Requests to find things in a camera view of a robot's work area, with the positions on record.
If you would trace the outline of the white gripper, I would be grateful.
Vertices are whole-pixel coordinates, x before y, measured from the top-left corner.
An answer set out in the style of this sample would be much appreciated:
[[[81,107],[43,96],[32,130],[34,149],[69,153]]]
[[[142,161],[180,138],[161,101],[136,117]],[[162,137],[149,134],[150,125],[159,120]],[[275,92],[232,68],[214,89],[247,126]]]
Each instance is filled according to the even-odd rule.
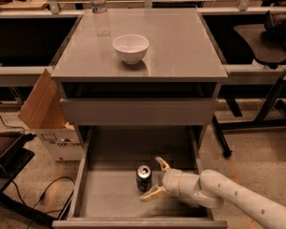
[[[141,202],[149,202],[169,195],[177,198],[189,198],[200,190],[199,175],[170,169],[170,165],[160,156],[155,158],[160,169],[165,172],[162,185],[155,185],[140,197]]]

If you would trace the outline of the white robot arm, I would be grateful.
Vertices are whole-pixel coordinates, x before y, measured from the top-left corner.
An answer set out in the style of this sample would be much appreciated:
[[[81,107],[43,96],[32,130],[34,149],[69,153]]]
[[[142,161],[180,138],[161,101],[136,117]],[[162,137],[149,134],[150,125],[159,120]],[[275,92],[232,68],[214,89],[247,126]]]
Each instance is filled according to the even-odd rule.
[[[229,201],[265,229],[286,229],[286,207],[217,171],[206,169],[199,175],[171,168],[160,156],[155,158],[163,173],[162,182],[140,197],[148,202],[166,196],[179,198],[191,205],[215,209]]]

